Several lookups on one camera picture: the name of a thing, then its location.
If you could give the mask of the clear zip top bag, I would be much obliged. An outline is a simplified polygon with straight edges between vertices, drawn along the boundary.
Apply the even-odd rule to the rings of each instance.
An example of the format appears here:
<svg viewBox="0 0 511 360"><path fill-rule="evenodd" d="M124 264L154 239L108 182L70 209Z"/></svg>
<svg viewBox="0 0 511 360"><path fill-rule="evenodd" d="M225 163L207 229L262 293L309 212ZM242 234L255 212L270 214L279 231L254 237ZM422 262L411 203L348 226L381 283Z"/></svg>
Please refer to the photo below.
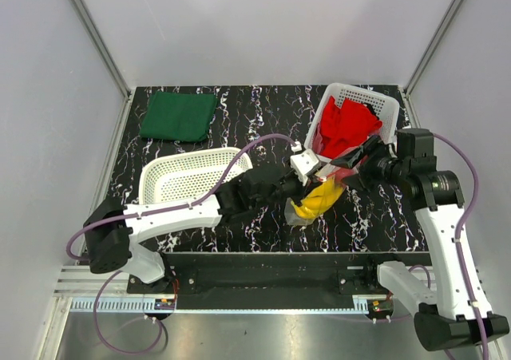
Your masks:
<svg viewBox="0 0 511 360"><path fill-rule="evenodd" d="M347 187L343 179L358 172L357 168L340 168L330 158L314 151L309 138L290 158L293 179L297 179L298 194L287 198L284 216L288 225L308 226L328 211Z"/></svg>

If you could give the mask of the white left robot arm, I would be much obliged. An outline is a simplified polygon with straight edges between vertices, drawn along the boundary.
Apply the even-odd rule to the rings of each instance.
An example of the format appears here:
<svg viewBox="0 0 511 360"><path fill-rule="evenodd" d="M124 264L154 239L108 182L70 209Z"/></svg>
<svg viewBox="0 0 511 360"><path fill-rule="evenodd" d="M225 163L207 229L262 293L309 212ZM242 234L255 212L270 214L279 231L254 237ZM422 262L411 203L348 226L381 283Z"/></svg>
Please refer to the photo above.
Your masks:
<svg viewBox="0 0 511 360"><path fill-rule="evenodd" d="M123 271L136 276L152 291L172 285L163 256L144 247L146 240L193 228L235 223L270 204L299 200L309 178L298 168L274 164L251 168L190 203L122 205L103 200L84 222L89 269L93 274Z"/></svg>

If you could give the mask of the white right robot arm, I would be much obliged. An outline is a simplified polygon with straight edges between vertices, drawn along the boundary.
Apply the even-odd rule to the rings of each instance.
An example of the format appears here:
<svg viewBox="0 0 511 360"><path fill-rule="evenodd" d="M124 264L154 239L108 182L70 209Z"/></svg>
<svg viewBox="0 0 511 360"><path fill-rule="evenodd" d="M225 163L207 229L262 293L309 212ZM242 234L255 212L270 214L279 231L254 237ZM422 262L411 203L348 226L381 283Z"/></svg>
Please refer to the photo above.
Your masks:
<svg viewBox="0 0 511 360"><path fill-rule="evenodd" d="M378 263L362 273L363 286L372 293L386 288L408 310L419 342L428 351L481 347L509 333L505 316L493 312L474 265L465 222L473 203L465 202L460 181L451 171L437 169L434 142L427 129L397 132L397 151L379 136L334 158L331 164L357 173L343 183L359 191L391 184L408 199L426 237L436 281L429 289L397 260Z"/></svg>

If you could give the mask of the yellow fake banana bunch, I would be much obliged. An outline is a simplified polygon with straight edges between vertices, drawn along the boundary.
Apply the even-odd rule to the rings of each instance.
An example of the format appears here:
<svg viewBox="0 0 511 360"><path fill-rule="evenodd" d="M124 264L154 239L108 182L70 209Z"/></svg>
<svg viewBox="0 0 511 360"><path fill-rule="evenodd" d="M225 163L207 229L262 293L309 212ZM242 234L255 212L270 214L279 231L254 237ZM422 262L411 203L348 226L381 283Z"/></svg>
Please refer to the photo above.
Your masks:
<svg viewBox="0 0 511 360"><path fill-rule="evenodd" d="M298 217L313 220L330 209L343 192L344 187L337 184L333 178L330 178L313 189L301 200L300 205L291 201L291 206Z"/></svg>

